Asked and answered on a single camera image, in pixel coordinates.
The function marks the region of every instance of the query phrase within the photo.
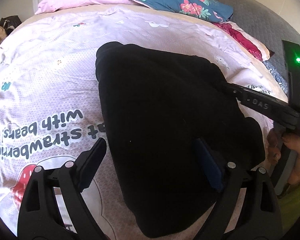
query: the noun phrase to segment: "blue gripper pad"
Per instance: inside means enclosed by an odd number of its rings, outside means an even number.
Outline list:
[[[224,188],[223,177],[226,161],[216,151],[212,151],[203,139],[196,139],[193,142],[193,152],[197,157],[202,172],[207,177],[210,186],[217,192]]]

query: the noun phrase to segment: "human hand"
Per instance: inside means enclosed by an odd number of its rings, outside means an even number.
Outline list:
[[[267,136],[269,146],[268,146],[268,161],[275,165],[281,158],[281,153],[279,148],[277,147],[278,138],[274,132],[274,129],[271,129]],[[297,186],[300,184],[300,136],[295,135],[293,133],[284,133],[282,135],[283,143],[291,150],[295,150],[298,153],[297,160],[295,166],[291,172],[290,177],[288,178],[288,183],[290,185]]]

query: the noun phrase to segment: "folded black garment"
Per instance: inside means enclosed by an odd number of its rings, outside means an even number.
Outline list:
[[[186,229],[219,196],[194,139],[248,170],[265,159],[259,124],[222,93],[223,74],[204,58],[110,42],[98,49],[96,77],[124,201],[148,237]]]

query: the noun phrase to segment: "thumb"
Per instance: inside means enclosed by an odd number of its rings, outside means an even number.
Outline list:
[[[284,133],[281,139],[289,149],[295,150],[300,157],[300,136],[294,133]]]

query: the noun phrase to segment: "red strawberry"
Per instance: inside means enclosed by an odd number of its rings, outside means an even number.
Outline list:
[[[20,210],[20,205],[21,205],[23,195],[25,193],[31,174],[36,166],[37,165],[35,164],[30,164],[26,166],[21,171],[17,184],[10,189],[13,194],[13,201],[16,204],[18,210]]]

